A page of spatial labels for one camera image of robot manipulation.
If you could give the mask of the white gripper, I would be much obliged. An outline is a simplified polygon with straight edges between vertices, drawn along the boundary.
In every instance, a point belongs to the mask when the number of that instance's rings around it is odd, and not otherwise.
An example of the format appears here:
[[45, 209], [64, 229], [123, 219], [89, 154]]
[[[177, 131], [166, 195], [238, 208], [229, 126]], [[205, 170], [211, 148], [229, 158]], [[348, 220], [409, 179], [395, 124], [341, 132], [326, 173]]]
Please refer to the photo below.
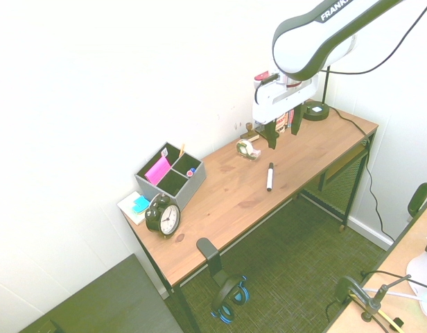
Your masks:
[[254, 77], [254, 101], [252, 118], [264, 125], [268, 147], [275, 149], [279, 133], [277, 118], [294, 110], [291, 133], [297, 135], [303, 119], [303, 102], [318, 89], [319, 75], [303, 81], [293, 80], [282, 73], [262, 73]]

